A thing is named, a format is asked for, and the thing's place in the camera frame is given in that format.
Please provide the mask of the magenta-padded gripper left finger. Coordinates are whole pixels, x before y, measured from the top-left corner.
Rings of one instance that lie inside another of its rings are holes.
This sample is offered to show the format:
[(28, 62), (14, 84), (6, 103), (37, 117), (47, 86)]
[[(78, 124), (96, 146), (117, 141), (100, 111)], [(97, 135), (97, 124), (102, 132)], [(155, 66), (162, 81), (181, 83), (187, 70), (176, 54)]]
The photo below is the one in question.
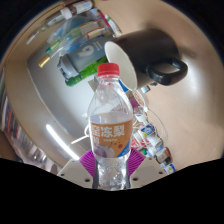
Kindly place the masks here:
[(97, 189), (97, 162), (92, 151), (87, 151), (79, 160), (69, 160), (58, 176), (81, 187)]

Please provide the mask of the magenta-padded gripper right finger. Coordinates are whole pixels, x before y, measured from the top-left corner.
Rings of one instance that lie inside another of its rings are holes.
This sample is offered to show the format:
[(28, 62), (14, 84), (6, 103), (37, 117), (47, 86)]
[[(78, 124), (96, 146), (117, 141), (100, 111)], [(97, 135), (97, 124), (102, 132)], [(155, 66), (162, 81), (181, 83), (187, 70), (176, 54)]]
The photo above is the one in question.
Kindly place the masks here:
[(145, 157), (132, 149), (127, 161), (130, 189), (140, 188), (166, 176), (165, 171), (153, 157)]

